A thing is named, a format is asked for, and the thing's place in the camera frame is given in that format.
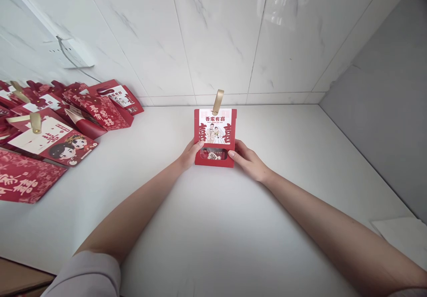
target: groom illustration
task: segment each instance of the groom illustration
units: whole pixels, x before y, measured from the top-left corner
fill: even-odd
[[[210,128],[206,129],[206,143],[213,144],[215,140],[215,130],[214,125],[210,124]]]

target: marble wall tile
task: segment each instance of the marble wall tile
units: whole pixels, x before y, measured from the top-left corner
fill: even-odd
[[[65,72],[38,52],[49,40],[20,6],[20,0],[0,0],[0,80],[62,78]]]
[[[265,0],[175,0],[196,95],[247,93]]]
[[[95,0],[150,96],[193,95],[173,0]]]
[[[200,95],[196,96],[197,106],[213,106],[217,95]],[[247,94],[224,95],[222,105],[240,105],[246,104]]]
[[[117,79],[132,89],[136,96],[147,93],[128,62],[121,47],[110,31],[93,0],[32,0],[51,21],[70,38],[82,42],[95,59],[95,66],[85,71],[101,81]],[[76,69],[66,70],[66,77],[50,78],[66,83],[96,81],[84,76]]]
[[[345,72],[365,43],[380,27],[400,0],[372,0],[314,87],[328,91],[330,84]]]
[[[326,92],[310,92],[304,101],[305,104],[319,104]]]
[[[370,1],[267,0],[249,93],[311,91]]]
[[[194,96],[161,96],[151,97],[154,106],[196,106]]]
[[[246,104],[303,104],[308,92],[248,94]]]

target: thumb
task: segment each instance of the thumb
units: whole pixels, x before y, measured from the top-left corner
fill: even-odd
[[[249,163],[245,158],[243,158],[242,156],[240,156],[237,152],[235,152],[233,150],[229,150],[228,155],[231,157],[231,159],[233,159],[235,162],[237,162],[242,167],[246,167]]]
[[[197,144],[194,144],[191,148],[189,153],[191,154],[192,157],[195,157],[197,152],[203,147],[203,145],[205,144],[204,140],[199,141]]]

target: sleeve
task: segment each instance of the sleeve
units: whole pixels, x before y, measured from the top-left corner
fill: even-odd
[[[118,297],[120,266],[107,254],[83,251],[61,269],[42,297]]]
[[[405,289],[391,294],[389,297],[427,297],[427,289],[412,288]]]

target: finger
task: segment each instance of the finger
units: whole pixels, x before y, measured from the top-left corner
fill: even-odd
[[[229,150],[228,155],[231,157],[231,159],[233,159],[235,162],[237,162],[243,168],[245,168],[249,164],[249,162],[245,158],[243,158],[242,156],[240,156],[237,152],[235,152],[233,150]]]
[[[249,148],[243,143],[243,141],[236,139],[236,144],[235,144],[237,150],[243,155],[246,156]]]
[[[188,143],[188,145],[187,145],[187,147],[184,149],[184,151],[182,152],[182,153],[186,153],[186,152],[188,152],[190,149],[191,149],[191,147],[194,145],[194,137],[193,137],[193,139]]]
[[[204,144],[205,144],[204,140],[201,140],[197,144],[194,144],[189,150],[191,157],[195,157],[196,154],[200,151],[200,149],[203,147]]]

